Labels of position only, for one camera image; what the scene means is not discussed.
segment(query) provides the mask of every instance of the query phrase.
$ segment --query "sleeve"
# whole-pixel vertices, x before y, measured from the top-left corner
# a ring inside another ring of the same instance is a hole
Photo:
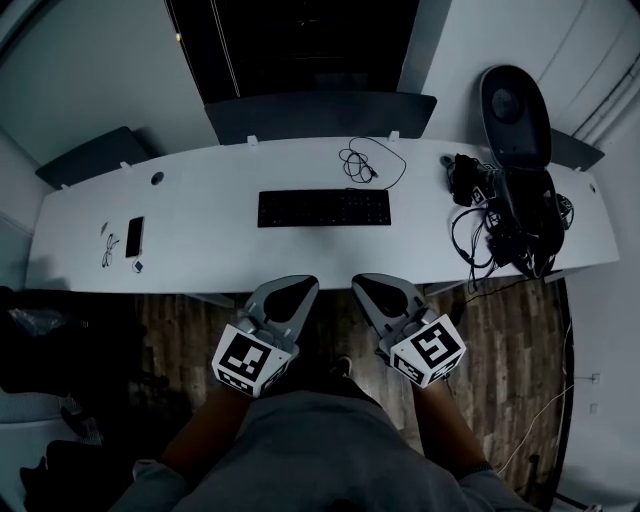
[[[467,475],[461,478],[458,484],[467,498],[475,501],[484,510],[537,512],[534,507],[505,486],[492,470]]]
[[[156,461],[136,462],[133,480],[110,512],[169,512],[191,492],[182,476]]]

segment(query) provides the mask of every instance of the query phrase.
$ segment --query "person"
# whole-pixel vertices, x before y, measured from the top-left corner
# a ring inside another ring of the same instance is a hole
[[[533,511],[500,480],[443,381],[413,387],[424,457],[350,379],[292,368],[257,400],[219,385],[114,512]]]

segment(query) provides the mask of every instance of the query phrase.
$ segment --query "forearm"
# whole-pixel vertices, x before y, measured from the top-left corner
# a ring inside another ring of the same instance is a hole
[[[196,485],[233,444],[252,400],[223,385],[214,388],[159,462]]]
[[[413,399],[425,457],[454,474],[485,461],[480,443],[442,380],[424,389],[413,386]]]

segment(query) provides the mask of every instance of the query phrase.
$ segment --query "shoe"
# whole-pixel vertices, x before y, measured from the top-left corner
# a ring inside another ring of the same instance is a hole
[[[329,373],[338,377],[351,377],[351,369],[353,368],[353,361],[347,355],[338,356],[333,362]]]

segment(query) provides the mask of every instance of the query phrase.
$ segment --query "gray shirt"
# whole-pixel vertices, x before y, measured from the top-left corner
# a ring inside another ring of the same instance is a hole
[[[193,491],[157,462],[138,462],[134,477],[112,511],[535,510],[493,471],[456,480],[411,449],[376,405],[308,391],[256,401]]]

